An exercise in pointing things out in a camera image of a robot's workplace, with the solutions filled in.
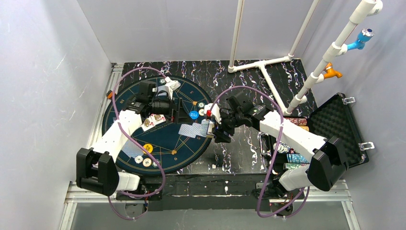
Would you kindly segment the blue dealer button disc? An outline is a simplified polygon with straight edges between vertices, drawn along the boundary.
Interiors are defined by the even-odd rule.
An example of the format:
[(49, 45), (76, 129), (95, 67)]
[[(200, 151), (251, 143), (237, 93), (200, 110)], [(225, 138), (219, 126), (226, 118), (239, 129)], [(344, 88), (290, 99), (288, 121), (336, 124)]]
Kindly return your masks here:
[(199, 112), (197, 112), (197, 111), (190, 111), (189, 112), (189, 117), (192, 119), (192, 120), (196, 120), (196, 119), (198, 119), (199, 118), (199, 116), (200, 116), (200, 114), (199, 114)]

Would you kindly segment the blue backed card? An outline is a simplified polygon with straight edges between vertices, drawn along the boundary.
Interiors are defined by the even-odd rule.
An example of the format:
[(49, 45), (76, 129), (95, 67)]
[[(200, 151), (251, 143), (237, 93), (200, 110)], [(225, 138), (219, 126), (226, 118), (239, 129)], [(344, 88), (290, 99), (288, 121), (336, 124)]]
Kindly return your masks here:
[(181, 124), (178, 134), (190, 138), (196, 138), (197, 136), (197, 123), (192, 123), (191, 125), (189, 124)]

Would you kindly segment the playing card deck box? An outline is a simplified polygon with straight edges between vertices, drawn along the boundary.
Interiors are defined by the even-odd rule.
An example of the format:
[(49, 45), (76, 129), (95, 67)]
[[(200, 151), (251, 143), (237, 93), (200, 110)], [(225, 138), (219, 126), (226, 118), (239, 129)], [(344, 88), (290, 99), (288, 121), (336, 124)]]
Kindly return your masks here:
[(216, 136), (215, 132), (216, 131), (217, 131), (217, 123), (209, 121), (206, 136), (209, 137), (209, 138), (215, 138), (215, 136)]

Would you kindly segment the queen of hearts card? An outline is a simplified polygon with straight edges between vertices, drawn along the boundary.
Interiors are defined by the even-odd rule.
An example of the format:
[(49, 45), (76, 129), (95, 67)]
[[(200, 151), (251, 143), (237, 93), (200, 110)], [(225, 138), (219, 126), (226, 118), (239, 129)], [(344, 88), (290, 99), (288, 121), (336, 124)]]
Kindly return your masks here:
[(141, 125), (141, 128), (144, 132), (152, 129), (155, 127), (155, 120), (153, 120), (151, 117), (147, 118), (143, 124)]

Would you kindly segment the yellow dealer button disc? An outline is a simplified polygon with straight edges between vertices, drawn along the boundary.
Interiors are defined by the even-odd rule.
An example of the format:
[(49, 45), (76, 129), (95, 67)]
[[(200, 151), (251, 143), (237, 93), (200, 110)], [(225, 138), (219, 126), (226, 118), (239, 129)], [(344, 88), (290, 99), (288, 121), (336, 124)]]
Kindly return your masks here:
[(152, 146), (151, 144), (145, 144), (145, 145), (143, 146), (143, 148), (144, 148), (145, 150), (147, 150), (148, 153), (151, 153), (151, 152), (153, 151), (153, 146)]

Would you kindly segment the white chip mat bottom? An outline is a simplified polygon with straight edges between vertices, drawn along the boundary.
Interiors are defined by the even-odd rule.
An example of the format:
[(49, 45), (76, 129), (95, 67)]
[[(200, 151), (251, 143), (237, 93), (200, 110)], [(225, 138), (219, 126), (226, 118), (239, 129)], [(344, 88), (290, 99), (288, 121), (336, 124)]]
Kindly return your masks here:
[(135, 161), (136, 164), (142, 163), (143, 160), (144, 160), (144, 159), (143, 159), (143, 156), (141, 156), (141, 155), (136, 156), (136, 157), (134, 158), (134, 161)]

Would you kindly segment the yellow chip mat bottom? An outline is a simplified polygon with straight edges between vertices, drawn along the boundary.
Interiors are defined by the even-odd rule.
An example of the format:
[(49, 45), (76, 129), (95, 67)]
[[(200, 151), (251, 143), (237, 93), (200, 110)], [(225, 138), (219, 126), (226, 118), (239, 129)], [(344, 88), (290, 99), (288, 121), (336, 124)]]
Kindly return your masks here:
[(145, 158), (143, 159), (142, 164), (144, 167), (150, 167), (152, 165), (152, 160), (150, 158)]

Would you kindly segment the king of hearts card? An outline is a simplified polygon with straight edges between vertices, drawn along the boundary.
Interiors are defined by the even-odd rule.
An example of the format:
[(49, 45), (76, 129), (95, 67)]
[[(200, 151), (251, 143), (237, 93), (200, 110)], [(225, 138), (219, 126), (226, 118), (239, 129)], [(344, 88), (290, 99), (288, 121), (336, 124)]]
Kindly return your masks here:
[(152, 123), (157, 126), (158, 124), (166, 122), (166, 118), (164, 115), (152, 114), (150, 116)]

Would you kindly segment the blue backed card mat bottom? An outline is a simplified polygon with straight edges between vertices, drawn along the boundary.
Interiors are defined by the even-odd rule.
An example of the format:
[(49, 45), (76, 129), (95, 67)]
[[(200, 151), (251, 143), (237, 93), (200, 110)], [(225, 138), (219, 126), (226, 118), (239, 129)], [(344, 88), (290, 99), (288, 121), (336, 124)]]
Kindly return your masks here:
[(143, 151), (130, 140), (125, 142), (122, 151), (130, 158), (135, 158), (136, 156), (142, 156), (144, 154)]

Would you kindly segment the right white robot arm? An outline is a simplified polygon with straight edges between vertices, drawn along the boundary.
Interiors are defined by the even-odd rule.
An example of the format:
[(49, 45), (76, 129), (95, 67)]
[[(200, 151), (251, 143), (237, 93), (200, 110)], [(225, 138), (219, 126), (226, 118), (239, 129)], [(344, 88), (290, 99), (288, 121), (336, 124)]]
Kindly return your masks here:
[(204, 114), (213, 123), (207, 132), (216, 143), (229, 143), (235, 128), (247, 126), (279, 138), (308, 161), (305, 167), (276, 176), (272, 183), (277, 191), (285, 193), (307, 186), (329, 191), (349, 168), (344, 145), (338, 137), (327, 139), (306, 131), (269, 104), (254, 104), (243, 92), (226, 101), (229, 108), (219, 108), (215, 103), (204, 107)]

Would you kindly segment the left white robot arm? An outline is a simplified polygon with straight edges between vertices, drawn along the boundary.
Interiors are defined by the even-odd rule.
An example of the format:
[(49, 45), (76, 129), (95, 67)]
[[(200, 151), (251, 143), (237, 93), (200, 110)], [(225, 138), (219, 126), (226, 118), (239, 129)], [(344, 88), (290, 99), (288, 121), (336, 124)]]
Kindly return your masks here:
[(101, 195), (136, 191), (140, 176), (121, 172), (116, 160), (127, 141), (132, 141), (143, 152), (147, 150), (131, 138), (150, 117), (163, 115), (174, 123), (188, 123), (191, 118), (182, 107), (182, 99), (174, 99), (173, 92), (180, 87), (177, 80), (164, 78), (165, 85), (143, 80), (139, 91), (131, 95), (117, 113), (116, 120), (101, 139), (90, 148), (81, 148), (76, 154), (76, 183), (79, 188)]

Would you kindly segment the round dark blue poker mat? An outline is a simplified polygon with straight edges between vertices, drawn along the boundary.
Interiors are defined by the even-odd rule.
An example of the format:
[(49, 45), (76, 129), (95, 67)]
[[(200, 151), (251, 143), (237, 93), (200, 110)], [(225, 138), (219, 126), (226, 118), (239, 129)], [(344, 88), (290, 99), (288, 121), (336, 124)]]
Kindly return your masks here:
[[(198, 102), (204, 102), (205, 105), (212, 103), (208, 93), (197, 83), (178, 76), (169, 77), (180, 83), (180, 87), (173, 93), (173, 98), (182, 98), (183, 107), (187, 113), (193, 110), (199, 112), (201, 108), (197, 106)], [(131, 95), (138, 92), (138, 85), (141, 81), (142, 80), (137, 80), (129, 86), (118, 89), (118, 95), (115, 97), (118, 112), (122, 110), (125, 101)], [(102, 135), (114, 123), (116, 120), (115, 117), (112, 103), (110, 103), (104, 113)], [(208, 122), (204, 116), (199, 116), (198, 119), (192, 120), (192, 123), (201, 123), (202, 121)], [(211, 138), (209, 137), (196, 136), (196, 138), (190, 138), (179, 135), (178, 131), (180, 126), (181, 124), (175, 124), (170, 120), (166, 120), (166, 122), (158, 124), (146, 132), (140, 127), (131, 135), (131, 137), (142, 146), (145, 144), (151, 144), (153, 146), (151, 155), (160, 163), (165, 174), (178, 171), (194, 162), (205, 152), (211, 142)], [(143, 159), (150, 158), (145, 153), (142, 156)], [(152, 165), (150, 167), (144, 167), (142, 163), (136, 164), (134, 158), (128, 157), (123, 151), (120, 151), (116, 165), (130, 173), (161, 175), (158, 167), (155, 168)]]

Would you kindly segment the red chip stack in case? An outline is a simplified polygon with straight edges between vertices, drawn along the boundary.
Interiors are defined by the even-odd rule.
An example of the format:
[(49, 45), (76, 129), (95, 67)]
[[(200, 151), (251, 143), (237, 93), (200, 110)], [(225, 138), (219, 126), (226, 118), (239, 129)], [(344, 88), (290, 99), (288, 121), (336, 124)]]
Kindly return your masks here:
[(293, 118), (287, 117), (286, 120), (289, 120), (291, 123), (297, 126), (307, 126), (307, 119), (306, 118)]

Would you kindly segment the black poker chip case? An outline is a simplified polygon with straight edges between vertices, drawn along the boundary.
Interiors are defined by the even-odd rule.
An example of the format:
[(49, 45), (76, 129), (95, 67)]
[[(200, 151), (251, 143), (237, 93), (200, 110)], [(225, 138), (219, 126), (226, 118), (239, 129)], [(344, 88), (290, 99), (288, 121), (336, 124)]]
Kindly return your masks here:
[[(336, 93), (319, 108), (314, 110), (309, 117), (286, 116), (293, 118), (306, 118), (309, 132), (330, 138), (336, 136), (342, 140), (350, 168), (369, 162), (367, 150), (374, 149), (372, 142), (362, 139), (356, 119), (350, 104), (355, 102), (354, 97), (346, 97), (343, 93)], [(287, 154), (299, 154), (290, 146)], [(288, 163), (287, 154), (277, 153), (273, 174), (284, 171), (283, 164)]]

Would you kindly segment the orange clip on rail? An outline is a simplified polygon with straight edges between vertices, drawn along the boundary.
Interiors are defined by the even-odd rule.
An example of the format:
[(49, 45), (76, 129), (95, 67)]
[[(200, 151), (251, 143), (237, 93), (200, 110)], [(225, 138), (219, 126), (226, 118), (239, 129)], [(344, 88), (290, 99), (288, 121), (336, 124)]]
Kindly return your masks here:
[(113, 97), (113, 92), (112, 92), (112, 91), (108, 91), (108, 92), (106, 93), (106, 97), (107, 97), (107, 99), (112, 99), (112, 97)]

